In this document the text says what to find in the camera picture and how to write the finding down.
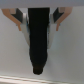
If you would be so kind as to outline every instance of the black garment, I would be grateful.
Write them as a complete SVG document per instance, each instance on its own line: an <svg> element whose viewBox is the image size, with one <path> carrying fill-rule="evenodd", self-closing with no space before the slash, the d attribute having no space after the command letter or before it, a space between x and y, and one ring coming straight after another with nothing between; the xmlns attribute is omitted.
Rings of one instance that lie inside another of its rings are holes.
<svg viewBox="0 0 84 84"><path fill-rule="evenodd" d="M49 8L29 8L30 60L34 74L41 74L47 61Z"/></svg>

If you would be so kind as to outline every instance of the white surface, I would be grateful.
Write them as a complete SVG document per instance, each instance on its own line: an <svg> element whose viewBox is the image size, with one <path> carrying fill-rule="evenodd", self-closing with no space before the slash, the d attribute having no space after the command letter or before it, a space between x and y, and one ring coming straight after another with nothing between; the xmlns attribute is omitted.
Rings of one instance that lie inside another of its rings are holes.
<svg viewBox="0 0 84 84"><path fill-rule="evenodd" d="M83 6L84 0L0 0L0 8Z"/></svg>
<svg viewBox="0 0 84 84"><path fill-rule="evenodd" d="M74 7L55 33L42 75L32 73L29 47L18 27L0 11L0 75L84 83L84 7Z"/></svg>

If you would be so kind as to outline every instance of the black fabric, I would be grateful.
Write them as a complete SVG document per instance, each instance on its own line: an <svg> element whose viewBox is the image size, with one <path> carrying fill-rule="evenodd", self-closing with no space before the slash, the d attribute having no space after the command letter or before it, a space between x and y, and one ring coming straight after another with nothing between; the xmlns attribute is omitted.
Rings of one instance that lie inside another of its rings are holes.
<svg viewBox="0 0 84 84"><path fill-rule="evenodd" d="M49 8L28 9L30 60L34 68L39 67L42 69L47 61L47 26L49 23L49 10Z"/></svg>
<svg viewBox="0 0 84 84"><path fill-rule="evenodd" d="M54 22L56 22L64 13L59 13L58 8L53 13Z"/></svg>
<svg viewBox="0 0 84 84"><path fill-rule="evenodd" d="M21 23L23 21L23 13L17 8L16 9L16 14L11 14L14 16L16 19L18 19Z"/></svg>

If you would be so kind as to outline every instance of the black cloth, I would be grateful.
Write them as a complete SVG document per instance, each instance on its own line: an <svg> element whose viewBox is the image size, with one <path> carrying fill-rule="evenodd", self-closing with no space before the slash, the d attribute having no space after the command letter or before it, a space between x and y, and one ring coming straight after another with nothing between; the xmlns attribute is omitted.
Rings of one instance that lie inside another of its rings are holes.
<svg viewBox="0 0 84 84"><path fill-rule="evenodd" d="M30 28L30 60L33 67L44 67L47 61L47 26L49 8L28 8Z"/></svg>

